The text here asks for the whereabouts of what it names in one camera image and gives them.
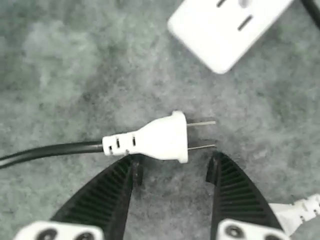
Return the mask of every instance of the power plug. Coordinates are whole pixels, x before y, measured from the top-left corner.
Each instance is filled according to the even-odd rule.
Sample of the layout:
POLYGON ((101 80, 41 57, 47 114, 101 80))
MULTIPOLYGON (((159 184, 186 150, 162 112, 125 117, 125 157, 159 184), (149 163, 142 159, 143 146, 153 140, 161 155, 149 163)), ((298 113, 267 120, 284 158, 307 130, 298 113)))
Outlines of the power plug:
POLYGON ((185 0, 168 30, 217 74, 228 72, 293 0, 185 0))
POLYGON ((193 146, 188 143, 188 127, 214 125, 216 121, 187 123, 182 111, 158 118, 136 131, 119 133, 102 138, 106 156, 144 154, 159 160, 188 162, 188 150, 215 147, 214 144, 193 146))
POLYGON ((300 225, 320 216, 320 194, 314 194, 294 204, 269 204, 283 230, 291 236, 300 225))

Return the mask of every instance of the black power cord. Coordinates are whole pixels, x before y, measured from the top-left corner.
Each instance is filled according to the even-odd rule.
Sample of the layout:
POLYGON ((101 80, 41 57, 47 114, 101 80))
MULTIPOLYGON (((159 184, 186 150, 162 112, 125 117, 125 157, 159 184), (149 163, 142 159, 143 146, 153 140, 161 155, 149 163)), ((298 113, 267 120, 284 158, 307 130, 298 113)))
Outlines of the black power cord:
POLYGON ((302 4, 320 29, 320 0, 302 0, 302 4))
POLYGON ((43 146, 1 157, 0 169, 45 157, 71 154, 102 153, 103 151, 101 140, 43 146))

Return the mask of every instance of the power strip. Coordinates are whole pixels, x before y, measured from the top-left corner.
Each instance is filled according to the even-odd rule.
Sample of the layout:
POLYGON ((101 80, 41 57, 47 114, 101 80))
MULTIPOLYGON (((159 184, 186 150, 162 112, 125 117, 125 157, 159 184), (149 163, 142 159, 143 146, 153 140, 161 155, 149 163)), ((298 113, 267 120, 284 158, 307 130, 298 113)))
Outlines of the power strip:
POLYGON ((217 74, 228 72, 293 0, 185 0, 169 31, 217 74))

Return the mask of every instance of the metal prong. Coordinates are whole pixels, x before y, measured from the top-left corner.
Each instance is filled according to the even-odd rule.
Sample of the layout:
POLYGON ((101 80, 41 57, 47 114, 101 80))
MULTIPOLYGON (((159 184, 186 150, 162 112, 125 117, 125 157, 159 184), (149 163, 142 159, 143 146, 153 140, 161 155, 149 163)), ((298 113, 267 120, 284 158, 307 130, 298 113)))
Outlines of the metal prong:
POLYGON ((215 144, 209 144, 209 145, 203 145, 203 146, 195 146, 195 147, 189 147, 188 150, 197 150, 197 149, 207 149, 207 148, 215 148, 215 144))
POLYGON ((203 121, 203 122, 195 122, 195 123, 188 123, 187 127, 198 127, 198 126, 207 126, 207 125, 215 125, 216 121, 203 121))

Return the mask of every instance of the carpet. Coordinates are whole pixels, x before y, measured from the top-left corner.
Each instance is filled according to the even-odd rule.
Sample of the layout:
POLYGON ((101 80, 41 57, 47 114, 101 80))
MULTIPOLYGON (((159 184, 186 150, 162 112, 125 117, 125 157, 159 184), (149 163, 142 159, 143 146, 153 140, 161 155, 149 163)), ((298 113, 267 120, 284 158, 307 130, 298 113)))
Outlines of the carpet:
MULTIPOLYGON (((225 75, 209 71, 166 29, 181 0, 2 0, 0 156, 100 139, 183 111, 214 118, 210 140, 269 202, 320 192, 320 31, 299 1, 225 75)), ((209 239, 211 150, 189 163, 149 159, 132 196, 128 240, 209 239)), ((103 154, 37 159, 0 171, 0 239, 47 220, 113 163, 103 154)), ((293 240, 315 240, 320 218, 293 240)))

